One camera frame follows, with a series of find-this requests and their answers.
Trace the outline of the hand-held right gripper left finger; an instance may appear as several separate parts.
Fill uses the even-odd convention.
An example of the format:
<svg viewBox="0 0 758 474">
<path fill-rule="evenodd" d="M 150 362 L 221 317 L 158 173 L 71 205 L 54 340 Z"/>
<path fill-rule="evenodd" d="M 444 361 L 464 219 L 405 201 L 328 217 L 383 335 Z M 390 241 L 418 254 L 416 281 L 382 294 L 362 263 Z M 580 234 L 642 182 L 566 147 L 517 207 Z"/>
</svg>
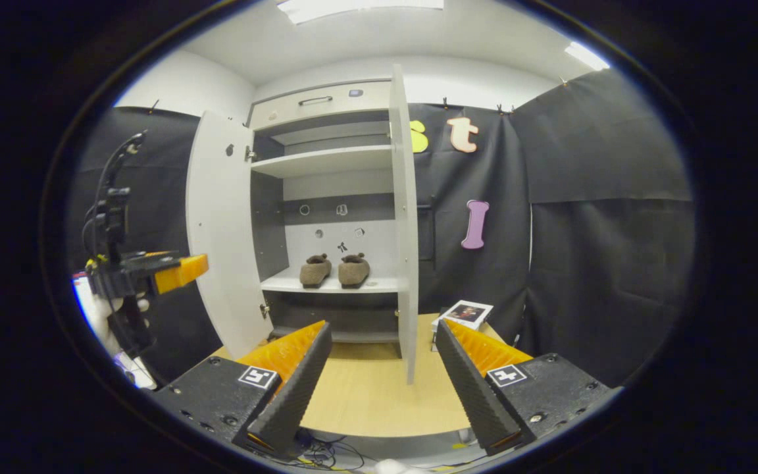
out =
<svg viewBox="0 0 758 474">
<path fill-rule="evenodd" d="M 333 348 L 318 321 L 238 360 L 211 356 L 151 393 L 160 408 L 223 444 L 295 455 L 297 432 Z"/>
</svg>

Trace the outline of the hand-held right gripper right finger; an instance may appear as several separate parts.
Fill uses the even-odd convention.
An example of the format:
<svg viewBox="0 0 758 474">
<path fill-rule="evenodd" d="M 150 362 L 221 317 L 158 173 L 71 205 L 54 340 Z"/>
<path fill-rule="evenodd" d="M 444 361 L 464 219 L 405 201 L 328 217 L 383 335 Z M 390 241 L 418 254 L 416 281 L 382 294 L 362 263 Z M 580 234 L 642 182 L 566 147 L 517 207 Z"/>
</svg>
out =
<svg viewBox="0 0 758 474">
<path fill-rule="evenodd" d="M 490 456 L 557 436 L 620 394 L 560 354 L 532 357 L 452 320 L 439 321 L 436 347 Z"/>
</svg>

